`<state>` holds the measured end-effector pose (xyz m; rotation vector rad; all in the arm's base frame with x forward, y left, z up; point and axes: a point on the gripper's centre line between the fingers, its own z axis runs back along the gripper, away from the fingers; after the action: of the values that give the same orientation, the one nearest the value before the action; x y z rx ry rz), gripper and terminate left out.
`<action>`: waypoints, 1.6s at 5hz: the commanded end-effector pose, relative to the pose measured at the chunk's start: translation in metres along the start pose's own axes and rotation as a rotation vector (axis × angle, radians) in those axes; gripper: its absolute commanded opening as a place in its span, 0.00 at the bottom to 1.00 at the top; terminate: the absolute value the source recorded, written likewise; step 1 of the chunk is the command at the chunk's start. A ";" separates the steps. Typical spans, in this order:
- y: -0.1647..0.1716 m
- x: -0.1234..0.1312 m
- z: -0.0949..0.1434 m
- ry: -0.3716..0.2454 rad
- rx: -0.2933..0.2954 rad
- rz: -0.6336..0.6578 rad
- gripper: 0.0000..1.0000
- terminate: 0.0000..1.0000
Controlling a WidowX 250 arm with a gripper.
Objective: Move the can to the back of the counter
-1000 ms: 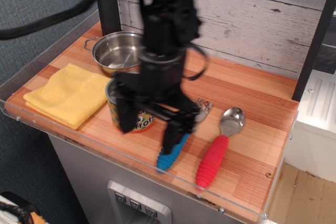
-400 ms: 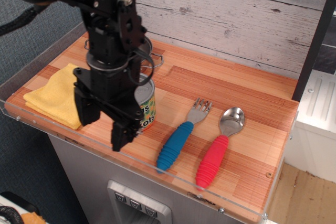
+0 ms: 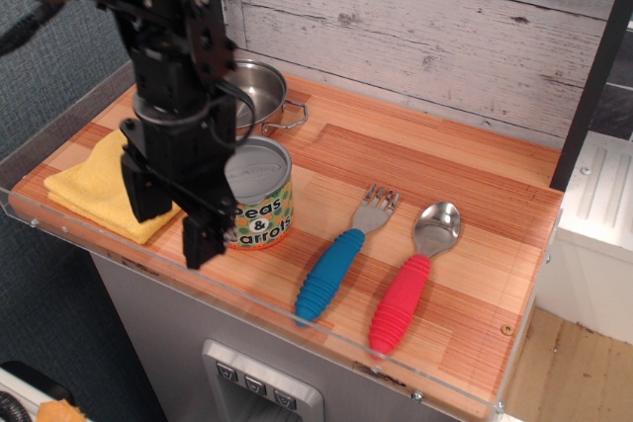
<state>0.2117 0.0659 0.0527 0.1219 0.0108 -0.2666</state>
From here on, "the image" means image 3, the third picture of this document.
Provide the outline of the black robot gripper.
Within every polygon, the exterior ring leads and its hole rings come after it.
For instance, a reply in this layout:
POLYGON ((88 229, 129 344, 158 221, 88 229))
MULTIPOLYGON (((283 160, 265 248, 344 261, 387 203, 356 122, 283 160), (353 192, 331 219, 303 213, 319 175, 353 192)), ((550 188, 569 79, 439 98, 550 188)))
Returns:
POLYGON ((140 223, 177 204, 186 266, 198 270, 226 252, 236 201, 225 168, 235 151, 235 98, 219 95, 175 114, 134 97, 136 116, 121 122, 121 159, 132 212, 140 223))

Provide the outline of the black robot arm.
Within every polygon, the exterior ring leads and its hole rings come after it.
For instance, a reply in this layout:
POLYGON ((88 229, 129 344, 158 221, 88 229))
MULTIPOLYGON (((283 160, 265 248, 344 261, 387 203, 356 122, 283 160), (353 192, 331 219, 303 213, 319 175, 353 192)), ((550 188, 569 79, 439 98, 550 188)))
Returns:
MULTIPOLYGON (((3 35, 3 53, 28 42, 69 0, 36 1, 3 35)), ((181 208, 183 253, 197 269, 226 251, 237 204, 225 168, 245 142, 236 105, 247 96, 226 79, 235 44, 221 0, 93 1, 114 14, 135 72, 135 114, 121 124, 120 161, 132 212, 143 222, 181 208)))

